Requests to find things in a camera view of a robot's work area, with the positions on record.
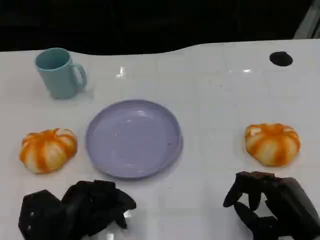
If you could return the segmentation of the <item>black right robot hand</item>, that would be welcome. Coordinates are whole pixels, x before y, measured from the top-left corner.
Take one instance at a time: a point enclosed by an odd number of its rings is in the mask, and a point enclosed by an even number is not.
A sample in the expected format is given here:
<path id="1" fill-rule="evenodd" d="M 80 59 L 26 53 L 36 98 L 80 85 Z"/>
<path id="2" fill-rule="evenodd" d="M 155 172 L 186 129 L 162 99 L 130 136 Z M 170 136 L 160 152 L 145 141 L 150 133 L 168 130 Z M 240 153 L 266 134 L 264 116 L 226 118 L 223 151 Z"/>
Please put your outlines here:
<path id="1" fill-rule="evenodd" d="M 320 217 L 300 183 L 292 177 L 241 171 L 223 206 L 233 206 L 255 240 L 318 240 Z"/>

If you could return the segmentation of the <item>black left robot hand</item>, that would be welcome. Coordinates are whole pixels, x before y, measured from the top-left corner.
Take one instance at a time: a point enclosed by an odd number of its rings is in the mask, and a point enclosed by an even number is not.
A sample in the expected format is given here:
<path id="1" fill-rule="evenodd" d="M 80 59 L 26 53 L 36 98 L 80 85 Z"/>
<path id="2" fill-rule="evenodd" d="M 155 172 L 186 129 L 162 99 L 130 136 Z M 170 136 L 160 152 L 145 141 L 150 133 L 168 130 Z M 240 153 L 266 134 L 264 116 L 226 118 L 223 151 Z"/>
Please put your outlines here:
<path id="1" fill-rule="evenodd" d="M 78 181 L 61 199 L 66 211 L 66 240 L 91 237 L 110 224 L 128 225 L 124 213 L 137 208 L 136 201 L 112 181 Z"/>

